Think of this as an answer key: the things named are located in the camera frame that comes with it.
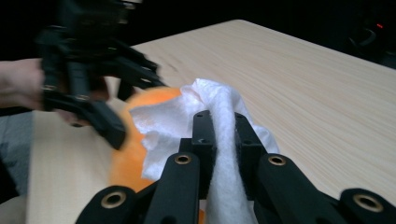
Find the light wood tabletop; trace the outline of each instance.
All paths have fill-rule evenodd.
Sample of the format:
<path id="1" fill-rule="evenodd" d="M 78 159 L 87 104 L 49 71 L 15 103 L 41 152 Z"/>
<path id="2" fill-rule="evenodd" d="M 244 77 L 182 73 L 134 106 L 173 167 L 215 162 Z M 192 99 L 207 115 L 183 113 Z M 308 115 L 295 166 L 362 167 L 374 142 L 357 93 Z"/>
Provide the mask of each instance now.
<path id="1" fill-rule="evenodd" d="M 343 189 L 363 188 L 396 204 L 396 70 L 247 21 L 134 48 L 169 86 L 208 78 L 236 88 L 254 122 L 320 191 L 338 199 Z M 115 90 L 117 80 L 107 81 Z M 91 127 L 35 112 L 27 222 L 74 223 L 107 187 L 110 155 Z"/>

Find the white tissue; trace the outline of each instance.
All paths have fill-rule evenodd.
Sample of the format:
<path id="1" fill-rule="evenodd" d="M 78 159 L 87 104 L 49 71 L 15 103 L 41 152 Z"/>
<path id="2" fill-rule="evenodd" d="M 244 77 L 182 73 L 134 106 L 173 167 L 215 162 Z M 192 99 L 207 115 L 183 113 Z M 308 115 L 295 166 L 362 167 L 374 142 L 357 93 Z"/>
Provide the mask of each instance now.
<path id="1" fill-rule="evenodd" d="M 178 152 L 180 138 L 191 138 L 193 116 L 209 110 L 218 152 L 207 196 L 205 223 L 254 223 L 236 160 L 234 112 L 249 120 L 269 153 L 279 152 L 275 138 L 264 127 L 253 124 L 240 94 L 232 87 L 198 78 L 180 90 L 181 95 L 172 100 L 130 111 L 136 128 L 145 135 L 142 144 L 147 156 L 142 176 L 158 180 L 167 158 Z"/>

